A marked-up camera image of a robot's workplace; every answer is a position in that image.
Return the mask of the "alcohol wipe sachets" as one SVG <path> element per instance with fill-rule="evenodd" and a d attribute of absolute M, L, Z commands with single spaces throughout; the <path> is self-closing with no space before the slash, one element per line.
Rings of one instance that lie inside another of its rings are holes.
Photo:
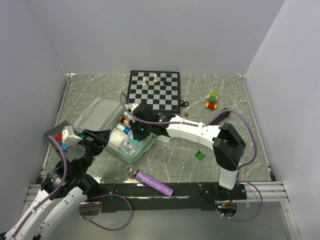
<path fill-rule="evenodd" d="M 140 147 L 129 141 L 124 141 L 120 144 L 119 148 L 123 151 L 123 153 L 126 156 L 132 157 L 138 152 Z"/>

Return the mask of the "white gauze pad packet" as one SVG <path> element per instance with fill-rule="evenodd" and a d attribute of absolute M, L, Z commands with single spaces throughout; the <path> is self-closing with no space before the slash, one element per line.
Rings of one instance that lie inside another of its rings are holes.
<path fill-rule="evenodd" d="M 119 148 L 120 145 L 128 139 L 128 136 L 117 128 L 113 128 L 110 132 L 108 145 Z"/>

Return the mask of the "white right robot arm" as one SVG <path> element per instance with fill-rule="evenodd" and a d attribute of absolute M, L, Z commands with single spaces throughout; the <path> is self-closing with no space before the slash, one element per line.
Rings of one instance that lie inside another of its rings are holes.
<path fill-rule="evenodd" d="M 246 143 L 233 125 L 207 125 L 171 113 L 158 114 L 146 104 L 129 103 L 123 107 L 130 119 L 133 138 L 137 141 L 154 134 L 189 140 L 213 150 L 220 166 L 219 196 L 227 200 L 236 193 L 238 168 Z"/>

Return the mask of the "brown orange syrup bottle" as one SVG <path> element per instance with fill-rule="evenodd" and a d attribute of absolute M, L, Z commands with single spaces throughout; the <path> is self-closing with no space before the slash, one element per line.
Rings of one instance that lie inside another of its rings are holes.
<path fill-rule="evenodd" d="M 130 119 L 129 118 L 126 118 L 126 117 L 123 117 L 123 116 L 120 116 L 118 118 L 118 122 L 120 124 L 122 124 L 123 126 L 125 126 L 126 128 L 130 128 Z"/>

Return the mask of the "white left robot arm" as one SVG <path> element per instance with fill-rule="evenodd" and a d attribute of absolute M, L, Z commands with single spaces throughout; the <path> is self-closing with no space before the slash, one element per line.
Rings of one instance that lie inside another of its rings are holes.
<path fill-rule="evenodd" d="M 61 135 L 67 145 L 84 147 L 84 155 L 68 160 L 56 138 L 49 135 L 56 145 L 61 161 L 51 170 L 40 185 L 35 199 L 20 220 L 9 231 L 0 235 L 2 240 L 42 240 L 45 232 L 53 229 L 54 222 L 61 219 L 68 209 L 84 201 L 93 201 L 99 195 L 99 184 L 89 174 L 94 157 L 108 145 L 111 131 L 83 130 L 75 135 L 71 126 L 66 126 Z"/>

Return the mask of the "clear plaster strip packet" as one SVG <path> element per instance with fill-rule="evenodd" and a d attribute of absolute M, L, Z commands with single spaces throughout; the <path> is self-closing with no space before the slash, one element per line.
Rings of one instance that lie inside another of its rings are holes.
<path fill-rule="evenodd" d="M 170 137 L 164 136 L 164 135 L 159 135 L 159 136 L 157 136 L 156 140 L 164 142 L 164 143 L 169 143 L 170 142 Z"/>

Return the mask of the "white medicine bottle green label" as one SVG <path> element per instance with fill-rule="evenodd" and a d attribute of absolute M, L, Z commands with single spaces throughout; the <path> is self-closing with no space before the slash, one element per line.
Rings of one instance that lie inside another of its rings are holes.
<path fill-rule="evenodd" d="M 123 112 L 123 115 L 124 115 L 126 118 L 128 118 L 128 119 L 131 118 L 131 116 L 130 116 L 126 111 Z"/>

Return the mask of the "black binder clip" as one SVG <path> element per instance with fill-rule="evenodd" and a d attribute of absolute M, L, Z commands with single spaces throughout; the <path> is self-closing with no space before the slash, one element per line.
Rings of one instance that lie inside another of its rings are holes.
<path fill-rule="evenodd" d="M 180 101 L 180 107 L 181 108 L 188 107 L 189 105 L 190 105 L 190 103 L 188 101 L 184 101 L 184 100 Z"/>

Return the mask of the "blue white bandage roll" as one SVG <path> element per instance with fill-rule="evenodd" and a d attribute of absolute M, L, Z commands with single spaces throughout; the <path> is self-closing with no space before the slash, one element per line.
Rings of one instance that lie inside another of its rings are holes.
<path fill-rule="evenodd" d="M 133 135 L 132 130 L 131 130 L 130 128 L 128 128 L 128 127 L 125 127 L 125 126 L 122 125 L 121 123 L 118 123 L 117 126 L 116 126 L 116 128 L 117 128 L 119 131 L 121 131 L 121 132 L 123 132 L 124 134 L 126 134 L 127 136 L 132 136 L 132 135 Z"/>

